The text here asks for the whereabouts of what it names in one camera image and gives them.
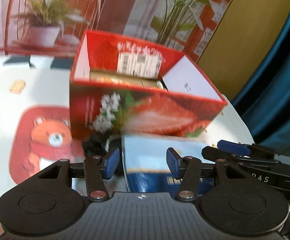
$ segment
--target blue gripper pad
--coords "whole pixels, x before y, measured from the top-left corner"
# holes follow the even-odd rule
[[[178,167],[178,159],[180,159],[181,157],[178,155],[178,153],[176,153],[177,154],[176,156],[175,153],[173,153],[168,148],[166,151],[166,162],[174,178],[179,178],[181,174],[180,174],[180,169]]]
[[[220,149],[224,152],[236,154],[239,156],[246,156],[246,155],[249,155],[251,153],[251,150],[249,148],[247,148],[246,145],[233,143],[233,142],[229,142],[229,141],[224,141],[224,140],[220,140],[217,143],[217,147],[218,147],[218,149]]]
[[[110,179],[114,175],[114,172],[117,168],[118,163],[119,163],[119,149],[114,148],[112,150],[112,154],[107,160],[107,165],[105,168],[106,178],[103,178],[103,179]]]

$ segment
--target white flower pot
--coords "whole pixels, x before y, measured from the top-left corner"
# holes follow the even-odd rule
[[[54,45],[58,33],[59,27],[34,27],[29,28],[29,36],[33,45],[40,45],[51,47]]]

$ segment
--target yellow wall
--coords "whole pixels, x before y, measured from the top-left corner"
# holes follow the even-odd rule
[[[247,82],[277,38],[290,0],[233,0],[198,61],[228,99]]]

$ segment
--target bear's ear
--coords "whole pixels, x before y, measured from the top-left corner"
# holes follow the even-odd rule
[[[64,120],[64,123],[66,126],[68,126],[68,127],[70,126],[69,120]]]
[[[41,124],[42,122],[45,122],[46,119],[44,117],[37,117],[35,120],[34,120],[34,126],[37,126],[39,124]]]

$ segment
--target strawberry image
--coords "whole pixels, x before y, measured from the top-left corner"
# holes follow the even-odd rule
[[[173,135],[179,137],[198,137],[200,133],[206,129],[210,122],[210,120],[197,121],[187,127],[184,127],[182,130],[174,133]]]
[[[197,116],[179,106],[171,98],[156,94],[128,109],[124,133],[171,135],[195,123]]]

